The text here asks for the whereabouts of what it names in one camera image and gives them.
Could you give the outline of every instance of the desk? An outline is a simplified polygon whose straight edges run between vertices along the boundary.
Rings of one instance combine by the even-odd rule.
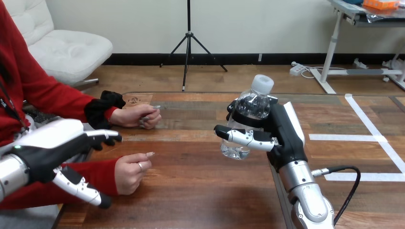
[[[155,130],[117,129],[124,141],[94,152],[91,160],[156,152],[135,194],[113,198],[110,209],[65,205],[58,229],[285,229],[283,199],[264,152],[246,160],[224,157],[216,124],[238,94],[134,93],[127,106],[161,105]],[[342,95],[279,94],[291,101],[306,138],[312,169],[353,164],[364,173],[401,173],[377,142],[310,140],[309,134],[369,135]],[[388,97],[355,96],[370,120],[405,159],[405,113]],[[405,99],[397,98],[399,104]],[[338,211],[353,182],[316,180]],[[405,182],[361,182],[337,229],[398,229],[405,225]]]
[[[326,82],[328,75],[387,75],[398,86],[405,90],[405,64],[403,70],[389,69],[348,69],[348,70],[329,70],[332,57],[335,52],[338,41],[341,22],[347,21],[350,25],[356,27],[405,27],[405,21],[381,21],[368,23],[365,9],[362,7],[346,3],[342,0],[328,0],[334,7],[334,13],[337,14],[337,20],[333,35],[330,39],[326,60],[322,73],[317,69],[311,69],[310,72],[328,94],[336,94],[333,88]]]

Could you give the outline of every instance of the white cable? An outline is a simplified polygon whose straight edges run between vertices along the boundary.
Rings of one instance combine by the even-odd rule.
[[[305,68],[305,70],[304,70],[303,72],[301,72],[301,76],[304,77],[304,78],[307,78],[307,79],[313,79],[313,78],[315,78],[315,77],[314,77],[314,76],[312,76],[312,77],[304,76],[304,73],[305,73],[305,72],[309,72],[311,69],[317,69],[317,70],[320,70],[320,71],[323,70],[323,67],[322,67],[322,66],[320,66],[320,67],[309,67],[309,66],[304,66],[304,65],[303,65],[303,67]],[[330,67],[329,69],[347,70],[347,69],[345,69],[345,68],[335,68],[335,67]]]

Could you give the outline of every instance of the white robotic hand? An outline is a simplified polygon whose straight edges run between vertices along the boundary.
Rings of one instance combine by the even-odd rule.
[[[85,178],[60,165],[71,157],[101,149],[101,143],[122,141],[116,131],[84,131],[79,120],[61,119],[25,135],[11,145],[0,160],[0,202],[19,188],[39,181],[54,182],[64,191],[101,208],[111,205],[110,197],[100,193]]]

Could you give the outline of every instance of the white chair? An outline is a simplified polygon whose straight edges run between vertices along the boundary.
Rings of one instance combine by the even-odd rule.
[[[87,32],[54,30],[45,0],[3,0],[31,55],[48,75],[77,86],[110,57],[112,43]]]

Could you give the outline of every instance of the red sleeve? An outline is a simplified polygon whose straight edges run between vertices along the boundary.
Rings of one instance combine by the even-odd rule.
[[[3,7],[4,3],[0,1],[0,8]],[[42,112],[87,122],[84,107],[93,97],[48,76],[28,51],[24,38],[7,11],[4,24],[8,27],[6,34],[10,36],[24,99]]]
[[[115,164],[118,158],[108,161],[83,162],[68,164],[83,175],[86,182],[108,196],[116,196]],[[6,197],[0,203],[0,209],[32,208],[53,204],[78,203],[82,200],[66,193],[52,182],[42,184],[35,182],[21,188]]]

